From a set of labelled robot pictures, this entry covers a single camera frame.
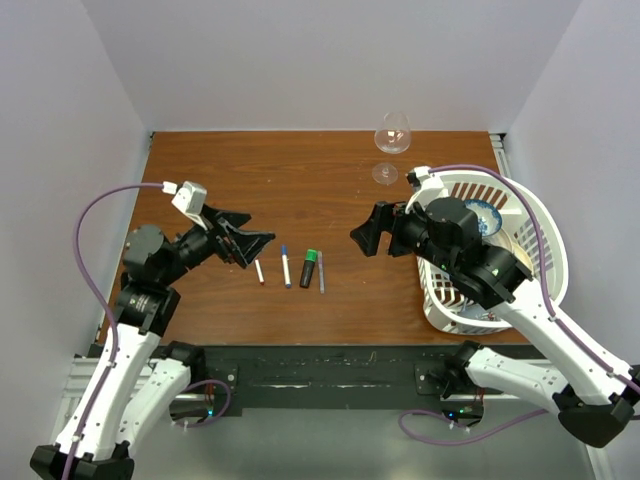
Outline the white pen blue tip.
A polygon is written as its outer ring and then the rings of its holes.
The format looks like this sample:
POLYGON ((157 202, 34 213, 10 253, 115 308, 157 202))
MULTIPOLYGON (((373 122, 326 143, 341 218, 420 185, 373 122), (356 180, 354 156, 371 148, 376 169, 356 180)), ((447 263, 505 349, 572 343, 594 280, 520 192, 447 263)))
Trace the white pen blue tip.
POLYGON ((281 254, 282 268, 283 268, 283 277, 284 277, 284 285, 287 289, 292 287, 291 275, 289 269, 289 261, 286 253, 281 254))

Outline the green highlighter cap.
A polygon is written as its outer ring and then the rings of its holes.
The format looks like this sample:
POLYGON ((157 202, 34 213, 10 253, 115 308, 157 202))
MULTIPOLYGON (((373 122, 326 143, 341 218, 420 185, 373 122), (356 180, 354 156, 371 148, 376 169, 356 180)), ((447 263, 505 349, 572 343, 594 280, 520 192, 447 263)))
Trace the green highlighter cap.
POLYGON ((318 252, 314 249, 308 249, 306 252, 305 260, 310 262, 316 262, 318 258, 318 252))

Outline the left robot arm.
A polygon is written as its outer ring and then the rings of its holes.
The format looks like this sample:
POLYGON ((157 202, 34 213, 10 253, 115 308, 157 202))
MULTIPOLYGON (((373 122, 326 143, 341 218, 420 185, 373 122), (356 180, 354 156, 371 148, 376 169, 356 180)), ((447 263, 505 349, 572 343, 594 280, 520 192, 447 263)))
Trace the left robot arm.
POLYGON ((207 384, 203 348, 181 342, 169 344, 137 384, 181 299, 172 285, 211 256, 245 268, 276 236, 243 230, 247 213, 203 206, 201 217, 174 241, 155 225, 128 234, 114 323, 75 412, 55 442, 32 455, 40 478, 131 478, 138 447, 175 397, 207 384))

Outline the green highlighter pen black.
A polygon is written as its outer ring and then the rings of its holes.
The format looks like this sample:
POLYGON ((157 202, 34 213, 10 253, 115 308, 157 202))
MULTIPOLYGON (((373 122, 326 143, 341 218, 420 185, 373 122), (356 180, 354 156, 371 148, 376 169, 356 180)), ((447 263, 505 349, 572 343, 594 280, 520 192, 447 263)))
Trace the green highlighter pen black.
POLYGON ((315 265, 316 265, 316 262, 314 260, 306 259, 303 262, 303 268, 302 268, 301 277, 299 281, 299 286, 301 288, 307 289, 310 286, 315 265))

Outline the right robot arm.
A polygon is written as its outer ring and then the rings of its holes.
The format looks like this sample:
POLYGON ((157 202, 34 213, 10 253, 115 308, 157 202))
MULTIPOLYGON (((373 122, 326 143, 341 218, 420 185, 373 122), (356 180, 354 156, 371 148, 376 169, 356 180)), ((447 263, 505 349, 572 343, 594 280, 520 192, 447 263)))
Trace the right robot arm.
POLYGON ((550 362, 537 367, 464 342, 445 360, 447 392, 474 386, 517 396, 555 415, 581 442, 602 448, 632 420, 639 402, 639 369, 607 354, 560 310, 541 283, 508 250, 483 241, 476 214, 453 197, 418 203, 378 202, 350 233, 363 254, 376 255, 388 232, 388 253, 413 253, 448 275, 485 311, 505 319, 550 362))

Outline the purple pen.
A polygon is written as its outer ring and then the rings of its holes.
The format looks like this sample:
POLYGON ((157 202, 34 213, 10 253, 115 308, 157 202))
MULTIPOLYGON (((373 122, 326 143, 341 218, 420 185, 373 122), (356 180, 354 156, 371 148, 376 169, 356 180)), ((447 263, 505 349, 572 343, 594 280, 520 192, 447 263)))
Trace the purple pen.
POLYGON ((321 294, 325 293, 325 278, 324 278, 324 266, 321 259, 317 262, 318 276, 319 276, 319 291, 321 294))

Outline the white pen red tip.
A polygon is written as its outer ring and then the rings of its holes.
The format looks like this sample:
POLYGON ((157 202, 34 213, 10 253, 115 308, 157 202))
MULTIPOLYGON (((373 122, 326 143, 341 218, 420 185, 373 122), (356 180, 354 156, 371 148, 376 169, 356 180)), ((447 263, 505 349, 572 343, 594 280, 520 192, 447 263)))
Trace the white pen red tip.
POLYGON ((260 261, 258 259, 256 259, 254 261, 255 264, 255 268, 256 268, 256 272, 257 272, 257 276, 258 276, 258 281, 260 283, 260 285, 264 286, 265 285, 265 279, 264 279, 264 275, 263 275, 263 271, 261 268, 261 264, 260 261))

